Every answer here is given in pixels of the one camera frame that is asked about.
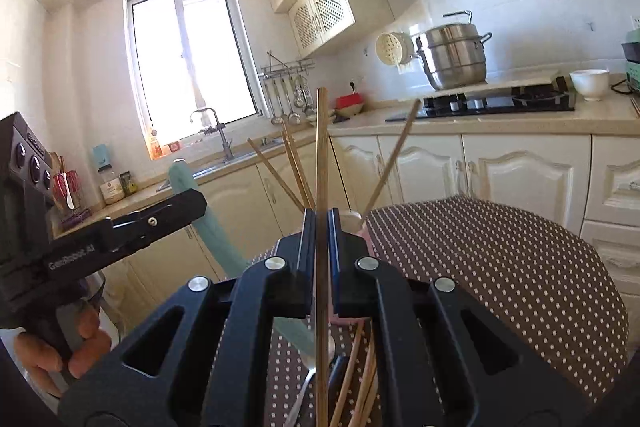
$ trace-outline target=stainless steel pot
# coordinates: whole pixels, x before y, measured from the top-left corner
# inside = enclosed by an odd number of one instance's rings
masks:
[[[468,86],[486,80],[484,43],[493,34],[480,36],[471,23],[469,11],[447,13],[469,16],[466,24],[447,24],[432,28],[415,39],[418,54],[422,58],[424,73],[435,90]]]

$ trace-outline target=window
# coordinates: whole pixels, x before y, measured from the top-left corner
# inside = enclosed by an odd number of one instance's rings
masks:
[[[142,112],[161,144],[258,113],[226,0],[131,0]]]

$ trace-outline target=sink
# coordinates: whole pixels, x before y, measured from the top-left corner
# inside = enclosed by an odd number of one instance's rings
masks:
[[[262,145],[260,147],[260,152],[265,152],[265,151],[274,149],[275,147],[279,147],[280,145],[282,145],[282,138],[274,138],[273,140],[270,140],[264,145]],[[215,163],[210,164],[208,167],[201,169],[199,171],[195,171],[193,173],[193,178],[195,180],[204,178],[204,176],[208,176],[209,174],[212,174],[215,171],[222,169],[223,167],[226,167],[228,165],[233,165],[235,163],[238,163],[242,160],[246,160],[247,158],[252,158],[254,156],[255,156],[255,152],[250,151],[243,154],[235,155],[232,160],[226,160],[226,158],[223,158],[222,160],[217,160]],[[162,190],[165,190],[166,188],[169,188],[169,187],[171,187],[171,182],[169,181],[169,179],[166,179],[164,183],[156,189],[156,192],[161,192]]]

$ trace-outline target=utensil rack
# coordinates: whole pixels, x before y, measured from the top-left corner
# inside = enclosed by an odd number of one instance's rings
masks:
[[[262,80],[269,80],[271,78],[283,78],[285,76],[293,76],[300,73],[308,74],[309,70],[315,68],[316,63],[310,58],[303,58],[295,62],[283,62],[278,57],[273,55],[271,51],[267,52],[269,57],[269,65],[260,68],[262,73],[258,76]]]

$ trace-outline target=gas stove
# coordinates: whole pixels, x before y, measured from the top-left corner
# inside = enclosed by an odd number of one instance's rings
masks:
[[[575,110],[575,92],[569,91],[566,81],[560,76],[553,84],[498,89],[492,90],[490,94],[485,91],[425,98],[424,108],[418,112],[416,118],[425,120],[447,116],[573,110]],[[386,118],[386,121],[404,121],[406,117],[406,113],[396,114]]]

